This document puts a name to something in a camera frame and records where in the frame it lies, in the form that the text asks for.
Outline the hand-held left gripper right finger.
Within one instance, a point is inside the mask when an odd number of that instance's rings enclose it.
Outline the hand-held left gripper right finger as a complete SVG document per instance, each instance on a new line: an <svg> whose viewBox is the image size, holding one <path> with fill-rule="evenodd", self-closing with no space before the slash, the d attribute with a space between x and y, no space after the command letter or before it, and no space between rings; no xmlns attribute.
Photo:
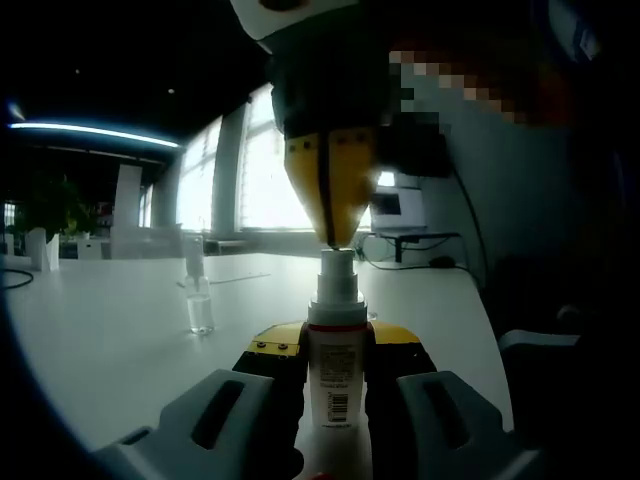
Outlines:
<svg viewBox="0 0 640 480"><path fill-rule="evenodd" d="M366 415L376 479L542 479L546 455L503 429L501 412L419 338L372 321L366 336Z"/></svg>

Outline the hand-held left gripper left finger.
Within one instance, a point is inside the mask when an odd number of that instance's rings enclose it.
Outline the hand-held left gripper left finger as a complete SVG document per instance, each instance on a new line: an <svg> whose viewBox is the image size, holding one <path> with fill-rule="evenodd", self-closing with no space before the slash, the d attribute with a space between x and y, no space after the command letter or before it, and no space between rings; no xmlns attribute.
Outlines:
<svg viewBox="0 0 640 480"><path fill-rule="evenodd" d="M273 325L232 369L166 405L157 427L94 456L113 479L291 479L305 383L305 323Z"/></svg>

